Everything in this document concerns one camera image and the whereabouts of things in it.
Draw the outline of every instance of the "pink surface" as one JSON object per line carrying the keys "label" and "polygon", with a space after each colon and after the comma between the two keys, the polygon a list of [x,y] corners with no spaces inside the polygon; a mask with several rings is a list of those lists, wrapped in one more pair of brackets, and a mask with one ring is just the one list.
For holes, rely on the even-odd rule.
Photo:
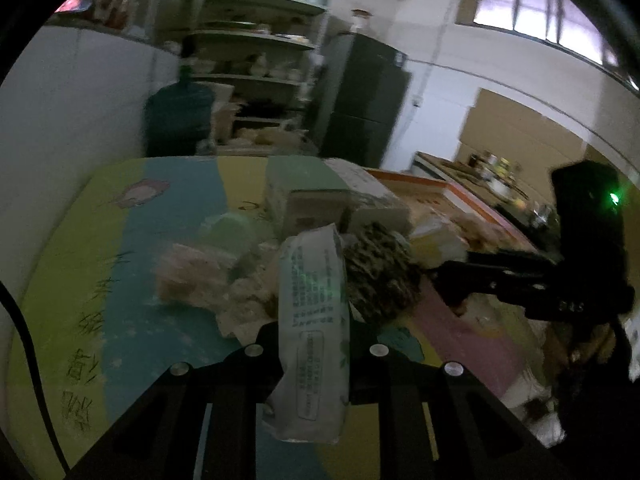
{"label": "pink surface", "polygon": [[414,321],[443,361],[467,367],[497,397],[501,397],[524,368],[518,346],[508,337],[478,335],[444,304],[427,278],[420,284],[422,299]]}

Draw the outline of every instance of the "dark gray refrigerator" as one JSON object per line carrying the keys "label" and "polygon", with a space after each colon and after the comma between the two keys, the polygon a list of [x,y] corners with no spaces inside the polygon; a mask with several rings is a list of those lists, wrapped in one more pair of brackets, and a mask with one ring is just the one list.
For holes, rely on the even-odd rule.
{"label": "dark gray refrigerator", "polygon": [[406,55],[361,34],[341,34],[326,62],[305,118],[322,157],[378,168],[410,74]]}

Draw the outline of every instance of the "shelf board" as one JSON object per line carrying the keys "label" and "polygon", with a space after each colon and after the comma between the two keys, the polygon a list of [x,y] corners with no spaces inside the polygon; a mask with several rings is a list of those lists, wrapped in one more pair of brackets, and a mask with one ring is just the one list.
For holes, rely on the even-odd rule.
{"label": "shelf board", "polygon": [[194,30],[189,33],[190,36],[199,36],[208,40],[237,40],[237,41],[256,41],[282,44],[299,50],[313,50],[316,46],[311,43],[302,43],[301,41],[281,38],[279,36],[270,36],[269,34],[257,34],[255,32],[244,32],[242,30]]}
{"label": "shelf board", "polygon": [[233,2],[254,6],[273,7],[274,9],[289,10],[307,16],[317,16],[326,12],[326,7],[310,4],[305,0],[206,0],[207,2]]}
{"label": "shelf board", "polygon": [[286,119],[266,119],[264,117],[235,117],[234,121],[243,123],[269,123],[269,124],[280,124],[286,121]]}
{"label": "shelf board", "polygon": [[240,79],[246,81],[259,81],[264,83],[276,83],[281,85],[300,86],[297,81],[290,81],[288,79],[276,79],[273,77],[256,77],[254,75],[242,75],[242,74],[195,74],[193,76],[195,80],[208,81],[213,79]]}

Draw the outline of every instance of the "silver bolt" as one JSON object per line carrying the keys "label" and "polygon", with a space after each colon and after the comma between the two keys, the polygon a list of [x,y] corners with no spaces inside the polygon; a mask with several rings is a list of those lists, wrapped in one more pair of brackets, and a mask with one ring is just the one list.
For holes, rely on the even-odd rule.
{"label": "silver bolt", "polygon": [[190,370],[190,366],[188,363],[179,362],[171,365],[170,372],[171,375],[175,375],[176,377],[180,377],[181,375],[186,374]]}
{"label": "silver bolt", "polygon": [[369,352],[375,357],[384,357],[389,353],[389,348],[381,343],[376,343],[369,347]]}
{"label": "silver bolt", "polygon": [[253,345],[244,347],[244,355],[246,355],[247,357],[258,357],[258,355],[262,355],[263,351],[264,351],[264,348],[262,348],[258,344],[253,344]]}
{"label": "silver bolt", "polygon": [[465,367],[460,363],[452,361],[444,365],[444,371],[447,375],[451,377],[460,377],[465,371]]}

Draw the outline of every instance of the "cardboard box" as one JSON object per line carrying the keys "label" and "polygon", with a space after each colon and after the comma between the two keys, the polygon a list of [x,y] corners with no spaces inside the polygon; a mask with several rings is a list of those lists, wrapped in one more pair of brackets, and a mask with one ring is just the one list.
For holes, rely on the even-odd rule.
{"label": "cardboard box", "polygon": [[324,163],[335,171],[351,191],[345,225],[347,232],[357,232],[372,222],[403,235],[409,232],[408,206],[367,170],[341,158],[328,158]]}
{"label": "cardboard box", "polygon": [[280,238],[335,223],[340,227],[350,188],[320,158],[270,156],[265,206]]}

